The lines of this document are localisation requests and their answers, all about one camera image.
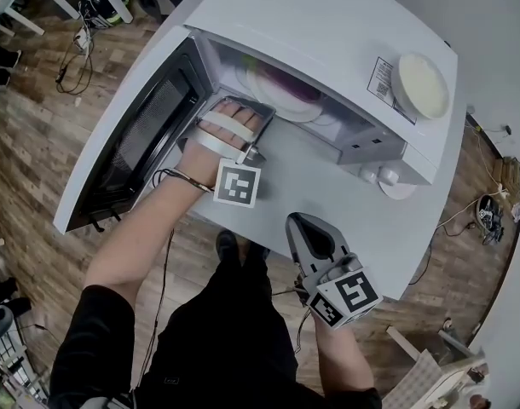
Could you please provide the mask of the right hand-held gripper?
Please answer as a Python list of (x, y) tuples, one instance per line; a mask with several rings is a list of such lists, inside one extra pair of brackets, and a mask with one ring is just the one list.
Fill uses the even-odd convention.
[(299, 265), (308, 294), (306, 305), (331, 329), (338, 329), (368, 314), (383, 297), (355, 253), (343, 256), (314, 272), (314, 259), (333, 259), (341, 233), (319, 217), (291, 213), (286, 236), (292, 260)]

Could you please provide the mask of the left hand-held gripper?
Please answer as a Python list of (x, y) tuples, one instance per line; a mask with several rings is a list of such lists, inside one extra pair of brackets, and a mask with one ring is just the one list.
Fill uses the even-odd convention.
[(250, 108), (259, 118), (260, 124), (251, 131), (231, 117), (211, 109), (199, 117), (238, 135), (246, 141), (242, 148), (236, 148), (218, 140), (215, 136), (196, 128), (196, 141), (217, 153), (221, 159), (213, 200), (218, 203), (252, 208), (256, 203), (257, 189), (261, 175), (260, 165), (265, 157), (259, 152), (257, 142), (275, 115), (275, 109), (265, 103), (237, 96), (225, 96), (219, 101), (231, 100), (242, 107)]

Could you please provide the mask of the person's left hand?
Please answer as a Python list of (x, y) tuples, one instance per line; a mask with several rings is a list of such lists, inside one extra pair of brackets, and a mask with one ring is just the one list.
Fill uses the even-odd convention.
[[(211, 110), (231, 117), (231, 119), (243, 124), (251, 131), (257, 130), (261, 124), (260, 117), (250, 108), (242, 107), (231, 100), (221, 101)], [(242, 148), (246, 144), (246, 141), (238, 135), (216, 124), (206, 122), (204, 119), (199, 122), (199, 127), (215, 136), (218, 140), (224, 141), (233, 147)], [(220, 158), (217, 153), (209, 148), (197, 143), (195, 140), (188, 139), (181, 160), (176, 168), (195, 181), (207, 187), (214, 187)]]

